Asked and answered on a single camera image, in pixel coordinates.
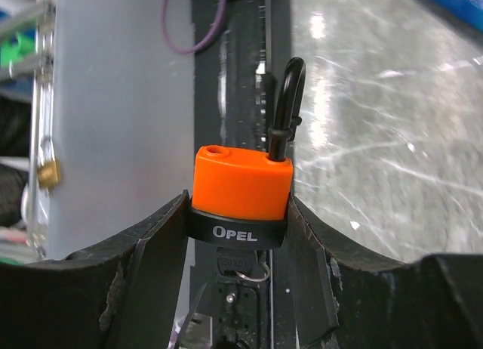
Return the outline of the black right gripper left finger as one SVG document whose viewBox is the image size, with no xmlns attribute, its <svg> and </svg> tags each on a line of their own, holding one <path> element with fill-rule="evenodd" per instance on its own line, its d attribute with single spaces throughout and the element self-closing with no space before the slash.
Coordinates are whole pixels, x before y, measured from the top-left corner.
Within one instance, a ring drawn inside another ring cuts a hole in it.
<svg viewBox="0 0 483 349">
<path fill-rule="evenodd" d="M 189 197 L 59 261 L 1 266 L 3 348 L 166 348 Z"/>
</svg>

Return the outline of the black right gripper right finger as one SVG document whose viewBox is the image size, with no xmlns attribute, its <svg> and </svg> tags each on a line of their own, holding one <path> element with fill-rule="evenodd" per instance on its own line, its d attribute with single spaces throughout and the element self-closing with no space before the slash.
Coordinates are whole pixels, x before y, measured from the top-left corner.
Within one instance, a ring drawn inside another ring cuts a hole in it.
<svg viewBox="0 0 483 349">
<path fill-rule="evenodd" d="M 288 247 L 303 348 L 480 348 L 482 257 L 378 254 L 290 198 Z"/>
</svg>

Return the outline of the orange padlock key bunch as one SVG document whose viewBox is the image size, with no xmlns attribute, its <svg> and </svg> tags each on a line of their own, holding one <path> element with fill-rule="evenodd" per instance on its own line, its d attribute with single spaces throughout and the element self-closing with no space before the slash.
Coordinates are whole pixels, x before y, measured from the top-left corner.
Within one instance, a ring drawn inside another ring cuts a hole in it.
<svg viewBox="0 0 483 349">
<path fill-rule="evenodd" d="M 250 283 L 263 283 L 271 277 L 268 264 L 258 251 L 218 248 L 214 259 L 217 275 Z"/>
</svg>

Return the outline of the orange padlock with keys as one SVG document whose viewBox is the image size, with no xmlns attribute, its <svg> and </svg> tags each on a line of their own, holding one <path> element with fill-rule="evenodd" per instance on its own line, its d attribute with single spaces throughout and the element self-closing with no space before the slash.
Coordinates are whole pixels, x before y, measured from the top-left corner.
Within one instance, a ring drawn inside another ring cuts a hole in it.
<svg viewBox="0 0 483 349">
<path fill-rule="evenodd" d="M 269 128 L 268 152 L 218 145 L 198 150 L 189 237 L 228 249 L 269 250 L 282 245 L 294 175 L 286 150 L 302 122 L 305 80 L 304 59 L 292 57 Z"/>
</svg>

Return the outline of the brass padlock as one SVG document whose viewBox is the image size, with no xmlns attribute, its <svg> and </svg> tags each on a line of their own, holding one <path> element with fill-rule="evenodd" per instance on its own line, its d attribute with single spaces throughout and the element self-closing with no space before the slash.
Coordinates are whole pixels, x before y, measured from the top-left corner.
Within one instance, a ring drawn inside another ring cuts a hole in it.
<svg viewBox="0 0 483 349">
<path fill-rule="evenodd" d="M 38 187 L 42 190 L 51 190 L 62 180 L 60 163 L 55 157 L 54 144 L 50 135 L 45 135 L 40 141 L 37 179 Z"/>
</svg>

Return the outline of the green plastic part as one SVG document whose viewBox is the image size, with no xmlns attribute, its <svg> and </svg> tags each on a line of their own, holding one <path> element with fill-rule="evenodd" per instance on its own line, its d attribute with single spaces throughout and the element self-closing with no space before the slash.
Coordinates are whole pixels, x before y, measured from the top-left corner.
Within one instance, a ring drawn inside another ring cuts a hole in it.
<svg viewBox="0 0 483 349">
<path fill-rule="evenodd" d="M 17 32 L 14 36 L 1 42 L 1 68 L 16 63 L 35 51 L 35 38 Z"/>
</svg>

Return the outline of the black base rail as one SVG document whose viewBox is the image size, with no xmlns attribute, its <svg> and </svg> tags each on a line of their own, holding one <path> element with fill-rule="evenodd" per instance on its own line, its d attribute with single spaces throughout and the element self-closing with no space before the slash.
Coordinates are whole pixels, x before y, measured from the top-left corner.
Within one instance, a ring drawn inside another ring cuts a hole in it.
<svg viewBox="0 0 483 349">
<path fill-rule="evenodd" d="M 195 146 L 265 151 L 285 64 L 291 0 L 228 0 L 218 36 L 195 56 Z M 222 340 L 241 348 L 295 348 L 297 333 L 285 248 L 259 254 L 254 281 L 211 281 L 216 249 L 195 242 L 190 294 L 203 292 L 184 348 Z"/>
</svg>

